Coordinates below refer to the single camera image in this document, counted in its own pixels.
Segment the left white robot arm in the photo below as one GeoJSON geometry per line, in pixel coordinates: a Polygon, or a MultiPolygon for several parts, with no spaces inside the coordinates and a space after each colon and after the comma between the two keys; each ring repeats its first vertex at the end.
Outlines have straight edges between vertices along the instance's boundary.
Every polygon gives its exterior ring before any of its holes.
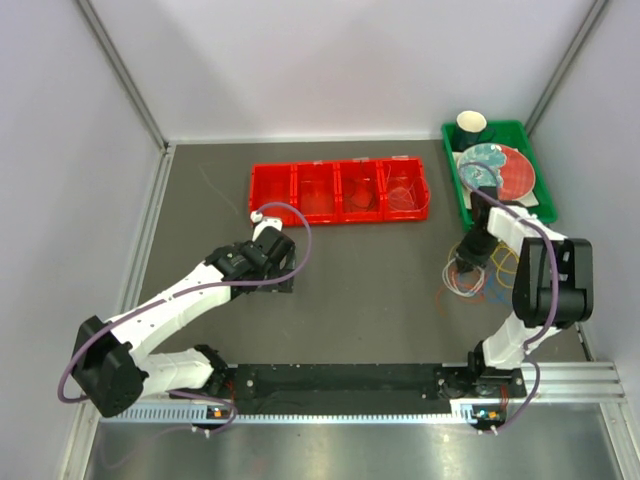
{"type": "Polygon", "coordinates": [[[295,243],[277,217],[264,217],[245,242],[219,247],[182,280],[107,321],[79,327],[71,375],[100,414],[115,417],[142,397],[171,391],[216,396],[229,367],[207,345],[157,354],[155,348],[204,313],[292,272],[295,243]]]}

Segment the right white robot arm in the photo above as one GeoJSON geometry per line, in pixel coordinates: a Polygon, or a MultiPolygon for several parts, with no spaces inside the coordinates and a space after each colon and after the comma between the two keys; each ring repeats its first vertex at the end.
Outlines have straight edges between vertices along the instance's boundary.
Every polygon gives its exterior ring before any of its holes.
{"type": "Polygon", "coordinates": [[[484,284],[486,266],[503,243],[517,254],[511,290],[512,312],[500,328],[480,341],[467,366],[447,381],[455,394],[487,396],[507,385],[514,371],[546,339],[593,311],[593,249],[586,239],[569,238],[541,223],[515,203],[498,200],[495,187],[471,193],[473,226],[456,248],[444,278],[477,271],[484,284]]]}

